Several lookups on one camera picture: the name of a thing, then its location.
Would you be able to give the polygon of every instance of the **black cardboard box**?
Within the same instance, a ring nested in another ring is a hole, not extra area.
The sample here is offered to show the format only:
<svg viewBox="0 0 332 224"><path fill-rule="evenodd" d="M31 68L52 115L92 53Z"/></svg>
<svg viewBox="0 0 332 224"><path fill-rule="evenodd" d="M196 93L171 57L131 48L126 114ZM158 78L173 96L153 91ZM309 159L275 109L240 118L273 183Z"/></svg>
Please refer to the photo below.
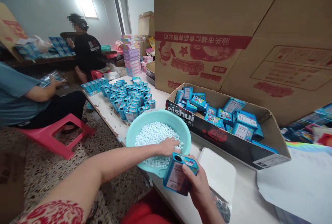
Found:
<svg viewBox="0 0 332 224"><path fill-rule="evenodd" d="M243 108L244 111L252 113L257 117L257 121L261 125L265 137L261 143L276 149L279 154L240 139L207 122L200 113L191 113L175 104L174 99L176 92L183 87L193 87L194 93L205 93L206 101L210 106L217 109L223 108L230 99L230 96L189 83L183 83L174 90L166 100L166 110L180 116L186 122L191 132L253 169L261 170L291 160L291 155L277 122L268 109L248 102Z"/></svg>

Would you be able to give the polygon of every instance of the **teal container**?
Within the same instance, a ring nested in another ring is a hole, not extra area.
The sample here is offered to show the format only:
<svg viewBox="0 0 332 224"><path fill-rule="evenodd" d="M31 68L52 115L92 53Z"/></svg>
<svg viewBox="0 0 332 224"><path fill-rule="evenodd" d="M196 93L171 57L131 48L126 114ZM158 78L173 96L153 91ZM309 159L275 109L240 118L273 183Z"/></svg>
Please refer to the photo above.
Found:
<svg viewBox="0 0 332 224"><path fill-rule="evenodd" d="M179 116L162 109L147 110L130 124L126 137L126 146L134 147L136 136L141 132L143 126L157 121L170 126L180 136L180 141L184 143L182 155L189 155L191 135L188 126ZM156 174L160 178L163 178L167 171L167 166L157 168L144 163L139 163L137 166L142 170Z"/></svg>

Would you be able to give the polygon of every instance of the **pile of candy boxes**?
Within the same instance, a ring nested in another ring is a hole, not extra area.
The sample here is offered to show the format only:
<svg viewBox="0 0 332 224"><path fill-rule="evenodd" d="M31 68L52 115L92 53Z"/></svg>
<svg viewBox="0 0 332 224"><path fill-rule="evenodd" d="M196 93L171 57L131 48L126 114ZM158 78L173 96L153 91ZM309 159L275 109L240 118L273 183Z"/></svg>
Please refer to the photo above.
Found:
<svg viewBox="0 0 332 224"><path fill-rule="evenodd" d="M132 85L128 85L125 80L116 81L112 85L106 78L100 78L81 86L88 94L101 91L121 119L132 122L146 110L156 108L156 101L152 99L148 84L142 82L140 77L133 77L131 81Z"/></svg>
<svg viewBox="0 0 332 224"><path fill-rule="evenodd" d="M264 139L261 126L254 114L242 110L246 105L244 101L230 98L223 108L216 109L206 101L205 93L194 93L192 87L184 87L177 91L175 103L192 113L200 112L206 121L243 140L278 153L277 150L260 143Z"/></svg>

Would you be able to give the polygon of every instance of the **terrazzo floor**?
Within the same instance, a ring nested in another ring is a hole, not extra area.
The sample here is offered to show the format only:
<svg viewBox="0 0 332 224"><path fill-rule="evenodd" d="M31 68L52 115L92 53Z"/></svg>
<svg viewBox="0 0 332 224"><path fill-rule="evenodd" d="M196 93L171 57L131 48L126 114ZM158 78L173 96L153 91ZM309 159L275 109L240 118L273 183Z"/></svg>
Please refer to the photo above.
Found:
<svg viewBox="0 0 332 224"><path fill-rule="evenodd" d="M79 90L78 85L57 91L63 95ZM67 161L43 147L28 140L23 134L12 128L0 130L0 150L26 157L24 197L25 209L11 223L31 211L36 204L64 177L72 172L84 160L104 151L121 147L114 134L102 121L93 114L84 112L87 124L96 129L96 134L80 141L73 149L75 156ZM79 130L68 134L60 134L57 138L63 143L70 143ZM137 167L119 175L104 184L96 197L98 209L90 223L119 223L128 209L150 191L147 181Z"/></svg>

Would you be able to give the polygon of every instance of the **woman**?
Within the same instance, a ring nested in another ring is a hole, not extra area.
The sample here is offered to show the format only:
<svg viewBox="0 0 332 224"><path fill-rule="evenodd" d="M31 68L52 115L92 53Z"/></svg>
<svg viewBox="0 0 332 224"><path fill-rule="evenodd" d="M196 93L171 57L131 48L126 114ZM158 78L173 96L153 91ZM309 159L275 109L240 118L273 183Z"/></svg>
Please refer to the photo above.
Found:
<svg viewBox="0 0 332 224"><path fill-rule="evenodd" d="M100 186L138 163L154 156L171 156L179 141L167 138L160 144L113 149L89 158L59 183L18 224L82 224L85 223ZM197 176L186 165L183 173L192 183L190 196L198 210L203 224L224 224L211 196L208 179L199 165ZM121 224L170 224L171 218L165 208L154 211L160 205L160 198L142 199L132 206Z"/></svg>
<svg viewBox="0 0 332 224"><path fill-rule="evenodd" d="M102 60L100 43L94 36L87 33L89 28L87 22L75 13L71 14L68 19L77 33L75 43L70 38L67 39L68 45L76 53L77 66L75 71L82 83L87 83L86 74L90 74L91 70L106 67L106 63Z"/></svg>
<svg viewBox="0 0 332 224"><path fill-rule="evenodd" d="M51 77L47 87L40 87L40 80L0 62L0 127L39 129L57 122L69 113L82 119L86 101L84 93L75 91L62 97L55 95L56 88L63 83ZM70 133L77 128L69 122L63 133Z"/></svg>

